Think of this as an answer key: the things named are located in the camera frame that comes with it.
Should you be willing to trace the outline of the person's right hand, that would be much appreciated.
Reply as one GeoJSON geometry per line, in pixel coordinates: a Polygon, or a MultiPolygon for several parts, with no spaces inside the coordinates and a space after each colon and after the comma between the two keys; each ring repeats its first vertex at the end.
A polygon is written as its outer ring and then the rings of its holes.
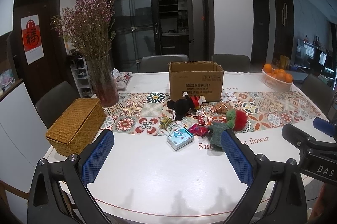
{"type": "Polygon", "coordinates": [[[323,184],[307,223],[336,223],[336,186],[323,184]]]}

